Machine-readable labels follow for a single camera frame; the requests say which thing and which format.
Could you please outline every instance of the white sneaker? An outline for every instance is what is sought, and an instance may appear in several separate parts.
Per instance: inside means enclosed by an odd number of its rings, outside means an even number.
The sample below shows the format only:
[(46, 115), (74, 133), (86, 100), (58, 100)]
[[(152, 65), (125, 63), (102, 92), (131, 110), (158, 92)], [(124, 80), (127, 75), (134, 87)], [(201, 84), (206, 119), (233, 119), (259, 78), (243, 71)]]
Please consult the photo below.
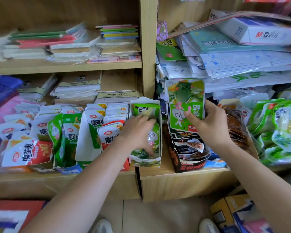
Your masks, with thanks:
[(97, 222), (92, 233), (113, 233), (109, 221), (103, 219)]
[(220, 231), (213, 221), (205, 218), (199, 224), (199, 233), (220, 233)]

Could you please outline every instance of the barcode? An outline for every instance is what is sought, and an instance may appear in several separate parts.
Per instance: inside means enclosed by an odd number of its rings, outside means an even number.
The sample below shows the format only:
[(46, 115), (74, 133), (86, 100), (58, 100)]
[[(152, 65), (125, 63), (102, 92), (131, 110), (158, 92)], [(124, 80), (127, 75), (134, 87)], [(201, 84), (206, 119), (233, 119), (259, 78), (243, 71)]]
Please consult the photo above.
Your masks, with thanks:
[(213, 217), (214, 217), (214, 220), (216, 221), (217, 224), (225, 222), (225, 217), (224, 217), (223, 212), (221, 210), (214, 213)]

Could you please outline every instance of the floor tile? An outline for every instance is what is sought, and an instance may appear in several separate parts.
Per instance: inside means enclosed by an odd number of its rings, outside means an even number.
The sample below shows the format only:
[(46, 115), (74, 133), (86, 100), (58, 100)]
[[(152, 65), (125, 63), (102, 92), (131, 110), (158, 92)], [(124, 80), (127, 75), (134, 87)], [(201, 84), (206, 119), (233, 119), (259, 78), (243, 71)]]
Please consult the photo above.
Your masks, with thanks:
[(178, 233), (198, 232), (199, 222), (211, 218), (203, 197), (144, 203), (125, 200), (123, 210), (123, 233)]
[(101, 219), (107, 219), (111, 223), (114, 233), (121, 233), (123, 220), (123, 201), (105, 201), (89, 233), (92, 233), (95, 224)]

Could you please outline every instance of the hand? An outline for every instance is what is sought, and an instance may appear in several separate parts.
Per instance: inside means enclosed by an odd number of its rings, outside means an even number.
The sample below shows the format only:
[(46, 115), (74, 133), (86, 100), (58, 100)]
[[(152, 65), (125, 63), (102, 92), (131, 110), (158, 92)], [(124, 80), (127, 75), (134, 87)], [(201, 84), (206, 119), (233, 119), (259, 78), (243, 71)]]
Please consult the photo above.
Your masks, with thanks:
[(185, 117), (196, 127), (202, 140), (214, 151), (234, 144), (228, 132), (224, 109), (209, 100), (205, 100), (205, 109), (207, 112), (205, 120), (200, 120), (189, 111), (184, 112)]
[(148, 135), (155, 123), (156, 119), (149, 120), (149, 116), (132, 116), (125, 122), (123, 130), (117, 139), (126, 143), (131, 148), (131, 151), (144, 149), (150, 156), (153, 156), (154, 152), (148, 143)]

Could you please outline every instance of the forearm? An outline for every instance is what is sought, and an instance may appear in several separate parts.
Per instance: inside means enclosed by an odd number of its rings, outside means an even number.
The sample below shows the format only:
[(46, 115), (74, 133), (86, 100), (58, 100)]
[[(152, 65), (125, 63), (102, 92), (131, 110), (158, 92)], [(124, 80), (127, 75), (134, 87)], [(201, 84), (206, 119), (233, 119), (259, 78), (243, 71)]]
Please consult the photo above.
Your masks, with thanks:
[(116, 139), (22, 232), (87, 232), (131, 150)]
[(215, 152), (231, 168), (272, 229), (291, 232), (291, 185), (236, 145)]

